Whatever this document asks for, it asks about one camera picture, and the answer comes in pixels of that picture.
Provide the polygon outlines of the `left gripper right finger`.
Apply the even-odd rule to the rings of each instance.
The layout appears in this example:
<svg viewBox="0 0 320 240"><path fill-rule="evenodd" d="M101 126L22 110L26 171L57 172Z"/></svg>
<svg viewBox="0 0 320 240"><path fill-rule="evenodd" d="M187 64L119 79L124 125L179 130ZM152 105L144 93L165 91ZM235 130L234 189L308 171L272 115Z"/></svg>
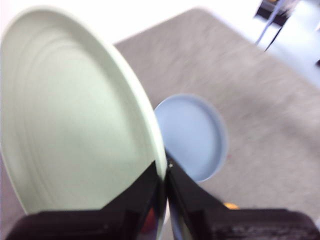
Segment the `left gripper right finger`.
<svg viewBox="0 0 320 240"><path fill-rule="evenodd" d="M176 240L318 240L309 216L287 209L229 209L195 183L176 163L166 187Z"/></svg>

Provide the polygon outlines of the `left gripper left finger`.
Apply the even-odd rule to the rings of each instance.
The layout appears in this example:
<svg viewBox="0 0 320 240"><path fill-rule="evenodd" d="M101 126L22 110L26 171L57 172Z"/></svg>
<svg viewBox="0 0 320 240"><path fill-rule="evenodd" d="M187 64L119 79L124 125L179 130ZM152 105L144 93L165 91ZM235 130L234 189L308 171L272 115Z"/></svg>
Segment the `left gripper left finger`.
<svg viewBox="0 0 320 240"><path fill-rule="evenodd" d="M42 211L16 222L9 240L156 239L166 214L163 182L156 163L101 209Z"/></svg>

